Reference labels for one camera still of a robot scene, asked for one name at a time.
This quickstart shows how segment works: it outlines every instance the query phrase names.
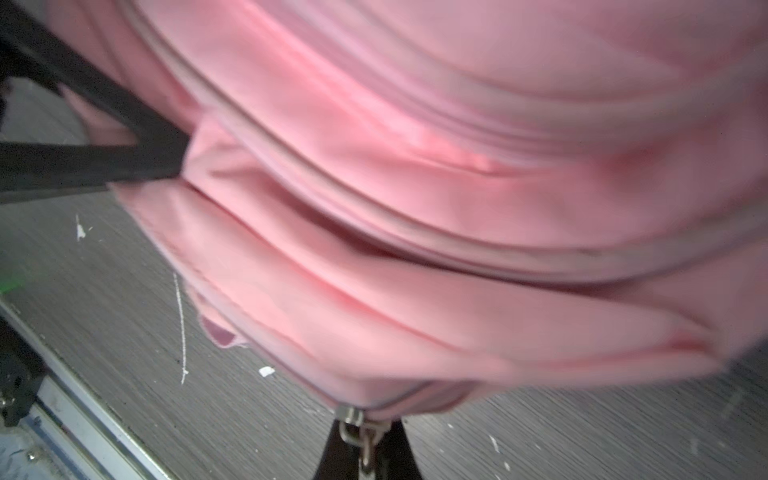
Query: gray floor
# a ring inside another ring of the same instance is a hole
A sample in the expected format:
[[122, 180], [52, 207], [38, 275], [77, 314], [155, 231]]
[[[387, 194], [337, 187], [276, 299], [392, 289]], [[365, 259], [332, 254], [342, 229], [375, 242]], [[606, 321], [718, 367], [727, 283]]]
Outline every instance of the gray floor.
[[[18, 84], [0, 138], [82, 136]], [[251, 351], [213, 347], [186, 301], [182, 385], [173, 274], [109, 194], [0, 206], [0, 282], [20, 284], [6, 297], [21, 318], [179, 479], [311, 477], [330, 414], [279, 372], [262, 378]], [[717, 379], [519, 389], [407, 427], [432, 480], [768, 478], [768, 348]]]

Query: pink fabric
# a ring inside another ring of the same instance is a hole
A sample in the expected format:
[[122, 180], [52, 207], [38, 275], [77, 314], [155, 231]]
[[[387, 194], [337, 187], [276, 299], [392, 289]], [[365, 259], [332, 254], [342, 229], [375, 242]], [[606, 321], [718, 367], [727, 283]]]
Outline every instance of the pink fabric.
[[389, 418], [705, 375], [768, 331], [766, 3], [583, 3], [51, 0], [50, 22], [194, 134], [179, 179], [114, 190], [212, 340]]

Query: white paint speck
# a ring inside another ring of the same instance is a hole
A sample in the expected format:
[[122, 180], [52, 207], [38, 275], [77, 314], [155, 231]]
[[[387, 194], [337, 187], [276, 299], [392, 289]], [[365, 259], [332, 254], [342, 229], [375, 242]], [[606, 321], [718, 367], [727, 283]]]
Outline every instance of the white paint speck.
[[731, 414], [733, 414], [734, 409], [739, 406], [742, 400], [744, 400], [744, 389], [738, 387], [736, 392], [730, 396], [730, 400], [728, 400], [728, 403], [725, 405], [725, 408], [723, 408], [723, 411], [720, 412], [720, 419], [728, 420]]
[[176, 287], [176, 303], [179, 307], [179, 324], [181, 324], [181, 385], [187, 378], [187, 332], [184, 329], [184, 306], [181, 304], [181, 289], [179, 288], [179, 276], [174, 273], [174, 286]]
[[78, 242], [79, 242], [81, 239], [85, 238], [85, 229], [83, 228], [82, 225], [80, 225], [80, 215], [78, 215], [78, 214], [74, 215], [74, 222], [77, 224], [77, 228], [78, 228]]
[[268, 376], [272, 375], [272, 374], [273, 374], [273, 373], [275, 373], [275, 372], [276, 372], [276, 370], [275, 370], [274, 368], [272, 368], [271, 366], [263, 366], [263, 367], [261, 367], [261, 368], [259, 369], [259, 374], [260, 374], [262, 377], [264, 377], [264, 378], [266, 378], [266, 377], [268, 377]]
[[491, 439], [491, 443], [493, 444], [493, 449], [496, 451], [496, 453], [500, 453], [498, 450], [498, 442], [496, 442], [496, 439], [493, 437], [493, 435], [488, 435], [488, 437]]

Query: metal zipper pull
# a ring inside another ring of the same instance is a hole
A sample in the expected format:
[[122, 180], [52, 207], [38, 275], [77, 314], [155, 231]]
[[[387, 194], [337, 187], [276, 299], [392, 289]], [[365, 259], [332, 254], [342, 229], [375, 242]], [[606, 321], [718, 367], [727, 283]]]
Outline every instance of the metal zipper pull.
[[392, 422], [368, 420], [363, 410], [347, 405], [336, 409], [336, 417], [339, 420], [339, 435], [342, 440], [360, 449], [360, 478], [375, 480], [376, 446], [392, 428]]

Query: zipper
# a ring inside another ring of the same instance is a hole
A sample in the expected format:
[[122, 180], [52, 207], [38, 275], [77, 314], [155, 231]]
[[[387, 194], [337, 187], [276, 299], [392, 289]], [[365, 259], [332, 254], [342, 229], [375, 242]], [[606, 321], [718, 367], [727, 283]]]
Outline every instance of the zipper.
[[360, 449], [360, 478], [376, 478], [376, 446], [392, 428], [391, 421], [375, 422], [366, 418], [365, 411], [349, 405], [336, 409], [341, 439]]
[[[533, 134], [526, 131], [525, 134], [510, 128], [508, 125], [502, 125], [497, 122], [495, 126], [482, 125], [481, 120], [468, 121], [468, 113], [453, 114], [445, 110], [438, 110], [425, 101], [420, 101], [416, 95], [408, 94], [404, 88], [399, 88], [392, 80], [385, 78], [385, 75], [378, 74], [372, 68], [368, 67], [363, 61], [359, 60], [360, 53], [341, 48], [337, 41], [329, 39], [323, 30], [314, 24], [321, 18], [328, 29], [342, 31], [343, 28], [336, 25], [330, 18], [330, 15], [320, 11], [322, 7], [307, 2], [304, 7], [306, 11], [298, 8], [285, 6], [285, 0], [235, 0], [244, 4], [255, 2], [258, 8], [263, 9], [269, 15], [273, 16], [281, 25], [289, 29], [297, 38], [306, 45], [335, 65], [339, 70], [351, 74], [360, 84], [365, 85], [371, 91], [376, 92], [382, 98], [385, 98], [393, 105], [397, 105], [404, 111], [411, 114], [414, 118], [429, 123], [446, 133], [458, 137], [469, 139], [495, 149], [497, 155], [506, 156], [507, 147], [511, 139], [519, 142], [531, 142]], [[423, 91], [424, 95], [432, 95], [432, 92]], [[548, 166], [553, 163], [550, 161], [537, 162], [537, 165], [531, 165], [533, 162], [524, 162], [520, 166], [540, 167]]]

